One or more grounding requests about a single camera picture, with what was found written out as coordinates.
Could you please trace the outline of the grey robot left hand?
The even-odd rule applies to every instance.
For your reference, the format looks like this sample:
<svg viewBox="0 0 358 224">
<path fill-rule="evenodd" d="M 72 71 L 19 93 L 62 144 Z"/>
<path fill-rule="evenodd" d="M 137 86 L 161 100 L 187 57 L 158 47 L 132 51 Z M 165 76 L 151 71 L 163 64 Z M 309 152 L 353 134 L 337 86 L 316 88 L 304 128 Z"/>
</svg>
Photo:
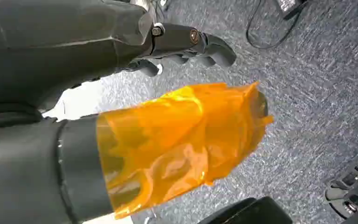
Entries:
<svg viewBox="0 0 358 224">
<path fill-rule="evenodd" d="M 226 177 L 274 120 L 257 83 L 184 86 L 137 106 L 57 121 L 62 93 L 151 59 L 229 67 L 195 28 L 124 0 L 0 0 L 0 224 L 124 218 Z"/>
</svg>

